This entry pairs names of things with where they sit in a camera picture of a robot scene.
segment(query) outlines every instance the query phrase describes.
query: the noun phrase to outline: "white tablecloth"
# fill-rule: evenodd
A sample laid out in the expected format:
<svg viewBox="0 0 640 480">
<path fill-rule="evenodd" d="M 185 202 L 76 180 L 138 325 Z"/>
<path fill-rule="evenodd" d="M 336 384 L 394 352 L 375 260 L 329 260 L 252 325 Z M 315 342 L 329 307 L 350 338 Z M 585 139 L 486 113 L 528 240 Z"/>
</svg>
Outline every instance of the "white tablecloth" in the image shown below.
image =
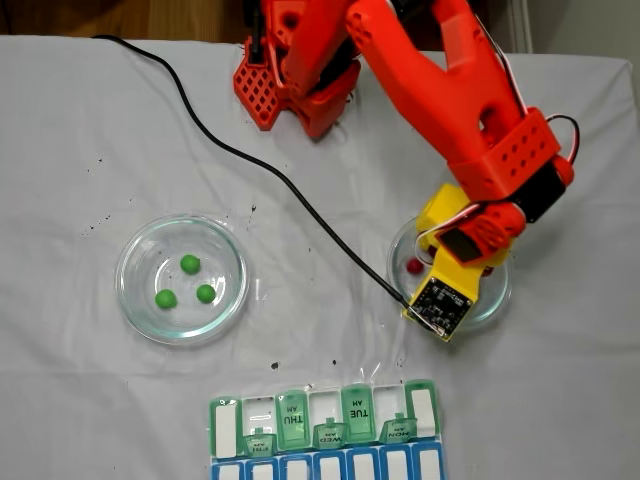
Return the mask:
<svg viewBox="0 0 640 480">
<path fill-rule="evenodd" d="M 385 272 L 391 239 L 446 169 L 366 66 L 314 143 L 289 113 L 257 130 L 232 91 L 238 46 L 140 45 L 174 65 L 215 134 L 290 175 Z M 530 104 L 580 121 L 576 180 L 518 241 L 505 318 L 448 346 L 401 320 L 279 181 L 210 144 L 157 65 L 104 41 L 0 38 L 0 478 L 204 479 L 214 396 L 418 377 L 439 386 L 451 479 L 636 478 L 631 68 L 513 66 Z M 134 231 L 179 212 L 227 222 L 254 275 L 237 325 L 194 349 L 136 333 L 113 288 Z"/>
</svg>

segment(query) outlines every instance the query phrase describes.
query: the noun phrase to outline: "petri dish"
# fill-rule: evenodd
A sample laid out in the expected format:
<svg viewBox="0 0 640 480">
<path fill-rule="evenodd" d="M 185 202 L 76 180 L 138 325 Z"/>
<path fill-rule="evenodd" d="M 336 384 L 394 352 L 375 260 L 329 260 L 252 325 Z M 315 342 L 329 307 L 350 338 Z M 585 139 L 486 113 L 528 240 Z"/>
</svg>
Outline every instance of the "petri dish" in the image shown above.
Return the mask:
<svg viewBox="0 0 640 480">
<path fill-rule="evenodd" d="M 422 283 L 430 270 L 425 266 L 420 275 L 407 272 L 407 261 L 414 256 L 415 239 L 416 219 L 414 218 L 397 233 L 387 255 L 389 281 L 406 300 L 411 298 L 411 294 Z M 486 326 L 499 316 L 511 297 L 511 276 L 511 257 L 509 257 L 502 265 L 496 267 L 491 275 L 482 277 L 478 301 L 463 319 L 457 333 L 470 332 Z"/>
<path fill-rule="evenodd" d="M 190 253 L 200 270 L 186 274 L 180 267 Z M 238 317 L 249 289 L 249 271 L 240 243 L 225 226 L 195 215 L 173 215 L 143 226 L 120 255 L 115 275 L 116 295 L 124 316 L 142 335 L 171 345 L 210 340 Z M 203 284 L 216 292 L 210 304 L 198 300 Z M 160 309 L 155 295 L 172 290 L 176 307 Z"/>
</svg>

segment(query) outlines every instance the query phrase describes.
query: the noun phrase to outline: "green bead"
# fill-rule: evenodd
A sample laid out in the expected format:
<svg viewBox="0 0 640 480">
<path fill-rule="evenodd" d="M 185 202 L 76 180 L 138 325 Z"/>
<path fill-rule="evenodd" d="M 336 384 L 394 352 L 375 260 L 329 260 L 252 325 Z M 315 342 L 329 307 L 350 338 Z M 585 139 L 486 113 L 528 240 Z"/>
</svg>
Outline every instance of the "green bead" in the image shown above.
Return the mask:
<svg viewBox="0 0 640 480">
<path fill-rule="evenodd" d="M 178 305 L 176 294 L 171 290 L 160 290 L 156 293 L 156 305 L 163 310 L 175 307 Z"/>
<path fill-rule="evenodd" d="M 196 290 L 196 296 L 202 303 L 211 303 L 216 298 L 216 291 L 211 285 L 200 285 Z"/>
<path fill-rule="evenodd" d="M 180 268 L 184 273 L 195 275 L 200 271 L 200 259 L 189 253 L 180 260 Z"/>
</svg>

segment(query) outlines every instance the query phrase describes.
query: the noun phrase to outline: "black cable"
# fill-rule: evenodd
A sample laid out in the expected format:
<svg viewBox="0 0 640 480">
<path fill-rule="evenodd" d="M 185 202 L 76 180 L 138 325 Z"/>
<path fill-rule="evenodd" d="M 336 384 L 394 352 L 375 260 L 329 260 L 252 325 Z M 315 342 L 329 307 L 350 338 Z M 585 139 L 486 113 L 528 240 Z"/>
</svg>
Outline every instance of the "black cable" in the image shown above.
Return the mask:
<svg viewBox="0 0 640 480">
<path fill-rule="evenodd" d="M 4 16 L 4 22 L 7 24 L 7 33 L 13 35 L 13 28 L 11 26 L 11 17 L 9 16 L 9 9 L 7 8 L 7 0 L 0 0 L 0 8 L 2 8 L 2 15 Z"/>
<path fill-rule="evenodd" d="M 134 45 L 131 45 L 130 43 L 125 42 L 121 38 L 115 37 L 113 35 L 96 35 L 93 38 L 102 39 L 102 40 L 110 40 L 112 42 L 118 43 L 118 44 L 122 45 L 123 47 L 128 48 L 129 50 L 132 50 L 132 51 L 136 52 L 139 55 L 147 57 L 147 58 L 149 58 L 149 59 L 151 59 L 151 60 L 153 60 L 155 62 L 158 62 L 165 69 L 167 69 L 167 71 L 169 72 L 169 74 L 173 78 L 173 81 L 176 84 L 176 87 L 178 87 L 178 92 L 180 92 L 180 97 L 182 98 L 182 102 L 184 103 L 184 106 L 186 107 L 187 112 L 189 112 L 189 116 L 191 117 L 193 122 L 198 126 L 200 131 L 202 131 L 202 133 L 204 133 L 204 135 L 209 140 L 211 140 L 213 143 L 215 143 L 218 147 L 222 148 L 223 150 L 226 150 L 227 152 L 229 152 L 229 153 L 231 153 L 233 155 L 236 155 L 237 157 L 240 157 L 240 158 L 242 158 L 244 160 L 247 160 L 248 162 L 251 162 L 254 165 L 257 165 L 259 167 L 264 168 L 265 170 L 271 172 L 276 177 L 278 177 L 280 180 L 282 180 L 282 182 L 289 188 L 289 190 L 291 190 L 291 192 L 293 192 L 293 194 L 300 201 L 300 203 L 304 206 L 304 208 L 307 209 L 307 211 L 314 218 L 314 220 L 316 222 L 318 222 L 318 224 L 324 229 L 325 232 L 327 232 L 327 234 L 331 237 L 331 239 L 338 244 L 338 246 L 344 251 L 344 253 L 346 253 L 349 256 L 349 258 L 351 258 L 351 260 L 353 260 L 356 263 L 356 265 L 358 265 L 378 285 L 380 285 L 382 288 L 384 288 L 387 291 L 387 293 L 394 298 L 394 300 L 396 300 L 397 302 L 401 303 L 404 308 L 407 308 L 407 309 L 410 308 L 409 303 L 404 299 L 402 294 L 398 290 L 393 288 L 382 277 L 380 277 L 380 275 L 378 275 L 369 265 L 367 265 L 367 263 L 364 260 L 362 260 L 353 250 L 351 250 L 351 248 L 338 236 L 338 234 L 320 216 L 320 214 L 316 211 L 316 209 L 313 208 L 313 206 L 304 197 L 304 195 L 302 195 L 300 190 L 298 190 L 298 188 L 293 184 L 293 182 L 291 180 L 289 180 L 289 178 L 284 173 L 282 173 L 280 170 L 278 170 L 277 168 L 273 167 L 272 165 L 269 165 L 268 163 L 266 163 L 266 162 L 264 162 L 264 161 L 262 161 L 262 160 L 260 160 L 260 159 L 258 159 L 256 157 L 254 157 L 252 155 L 249 155 L 248 153 L 245 153 L 245 152 L 243 152 L 241 150 L 238 150 L 237 148 L 232 147 L 231 145 L 228 145 L 228 144 L 224 143 L 222 140 L 218 139 L 213 133 L 211 133 L 207 129 L 207 127 L 204 126 L 204 124 L 202 123 L 200 118 L 198 118 L 198 116 L 194 112 L 193 107 L 191 106 L 191 103 L 189 102 L 189 99 L 187 98 L 187 94 L 185 93 L 184 87 L 182 86 L 182 82 L 180 81 L 180 78 L 178 77 L 178 74 L 175 72 L 173 67 L 167 63 L 166 60 L 164 60 L 163 58 L 160 58 L 160 57 L 158 57 L 158 56 L 156 56 L 156 55 L 154 55 L 152 53 L 149 53 L 149 52 L 147 52 L 145 50 L 142 50 L 141 48 L 138 48 L 138 47 L 136 47 Z"/>
<path fill-rule="evenodd" d="M 569 158 L 567 159 L 571 165 L 576 161 L 576 157 L 578 156 L 578 150 L 580 150 L 580 125 L 578 121 L 570 117 L 569 115 L 565 115 L 564 113 L 554 113 L 553 115 L 549 115 L 546 120 L 547 123 L 555 120 L 556 118 L 563 118 L 564 120 L 569 120 L 571 125 L 573 125 L 574 137 L 573 137 L 573 148 L 569 154 Z"/>
</svg>

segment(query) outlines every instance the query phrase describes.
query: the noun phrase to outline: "white wire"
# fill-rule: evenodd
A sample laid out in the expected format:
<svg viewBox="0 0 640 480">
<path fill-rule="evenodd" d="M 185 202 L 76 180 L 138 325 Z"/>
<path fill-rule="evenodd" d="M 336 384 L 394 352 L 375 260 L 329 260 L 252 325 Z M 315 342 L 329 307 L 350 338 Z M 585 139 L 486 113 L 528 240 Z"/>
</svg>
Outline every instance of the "white wire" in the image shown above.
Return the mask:
<svg viewBox="0 0 640 480">
<path fill-rule="evenodd" d="M 493 47 L 493 50 L 496 52 L 496 54 L 498 55 L 498 58 L 502 62 L 502 66 L 504 67 L 504 70 L 507 74 L 509 83 L 511 84 L 511 88 L 513 89 L 513 92 L 518 100 L 520 113 L 522 114 L 523 117 L 525 117 L 527 115 L 527 104 L 524 102 L 522 93 L 518 88 L 518 83 L 516 82 L 516 77 L 513 74 L 511 63 L 509 63 L 509 60 L 507 59 L 507 56 L 504 54 L 504 52 L 500 48 L 500 45 L 496 43 L 496 41 L 493 39 L 493 37 L 491 36 L 487 28 L 484 26 L 484 23 L 482 23 L 482 21 L 480 20 L 480 17 L 478 17 L 477 15 L 476 15 L 476 20 L 478 21 L 478 24 L 482 27 L 482 30 L 484 31 L 484 35 L 487 37 L 487 39 L 489 40 L 489 43 Z"/>
<path fill-rule="evenodd" d="M 439 223 L 435 227 L 431 227 L 428 230 L 424 230 L 424 231 L 420 232 L 418 234 L 418 236 L 416 237 L 415 243 L 413 244 L 413 253 L 414 253 L 415 257 L 421 263 L 424 263 L 425 265 L 427 265 L 429 267 L 433 266 L 433 264 L 430 261 L 426 260 L 422 256 L 422 249 L 420 248 L 420 240 L 422 240 L 424 237 L 426 237 L 427 235 L 429 235 L 429 234 L 431 234 L 433 232 L 437 232 L 438 230 L 442 230 L 443 228 L 447 228 L 447 227 L 453 225 L 454 223 L 457 223 L 458 221 L 462 220 L 463 218 L 468 217 L 471 213 L 475 212 L 480 207 L 481 207 L 481 204 L 472 203 L 471 205 L 468 205 L 467 207 L 465 207 L 462 210 L 460 210 L 458 213 L 456 213 L 450 219 L 445 220 L 442 223 Z"/>
</svg>

